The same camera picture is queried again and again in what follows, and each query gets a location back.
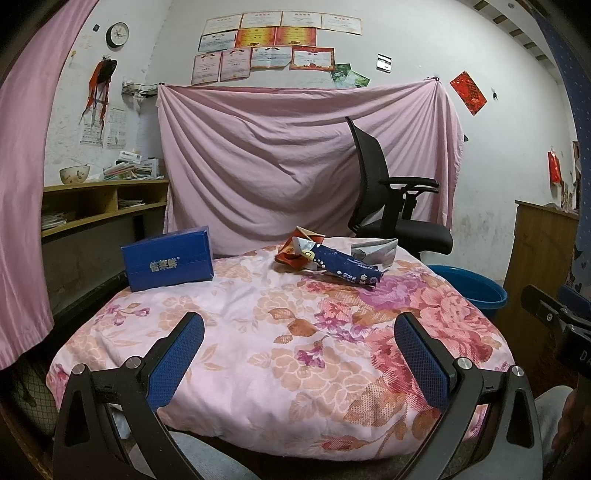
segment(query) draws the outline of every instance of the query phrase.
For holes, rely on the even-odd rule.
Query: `metal bolt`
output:
[[[142,359],[138,356],[132,356],[125,361],[125,366],[131,370],[138,368],[142,364]]]
[[[514,365],[513,368],[511,368],[511,373],[517,377],[523,377],[525,375],[523,369],[518,365]]]
[[[80,375],[85,369],[86,369],[85,364],[74,365],[74,368],[72,369],[72,374],[73,375]]]
[[[457,359],[457,365],[464,370],[470,370],[472,368],[473,363],[472,360],[463,356]]]

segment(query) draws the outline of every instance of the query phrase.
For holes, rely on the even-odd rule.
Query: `ceramic bowl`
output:
[[[89,165],[63,168],[60,170],[61,182],[64,185],[69,185],[70,183],[82,183],[88,178],[89,172]]]

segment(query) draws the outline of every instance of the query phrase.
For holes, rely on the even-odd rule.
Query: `floral bedspread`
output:
[[[348,252],[355,241],[325,245]],[[415,451],[439,416],[394,342],[401,312],[455,357],[497,370],[513,362],[489,320],[401,248],[373,290],[292,273],[274,262],[276,251],[216,260],[211,282],[118,293],[55,357],[47,385],[58,406],[74,365],[114,368],[143,356],[193,311],[205,340],[158,411],[165,424],[275,455],[365,460]]]

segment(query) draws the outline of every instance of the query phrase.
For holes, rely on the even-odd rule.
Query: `books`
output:
[[[66,218],[63,213],[43,213],[41,214],[41,231],[55,228],[66,224]]]
[[[120,209],[123,208],[130,208],[130,207],[139,207],[145,205],[146,203],[143,200],[125,200],[125,199],[117,199],[117,207]]]
[[[133,180],[151,177],[152,167],[137,163],[120,162],[103,170],[105,180]]]

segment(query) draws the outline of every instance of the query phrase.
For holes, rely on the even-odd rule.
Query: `pink bed sheet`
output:
[[[325,244],[348,252],[354,241]],[[216,260],[211,282],[117,294],[55,357],[47,385],[57,405],[74,365],[114,368],[143,356],[193,311],[205,340],[158,411],[165,424],[275,455],[365,460],[415,451],[439,415],[394,342],[401,312],[455,357],[496,370],[513,363],[496,327],[401,248],[373,290],[289,272],[276,251]],[[484,413],[477,409],[467,437]]]

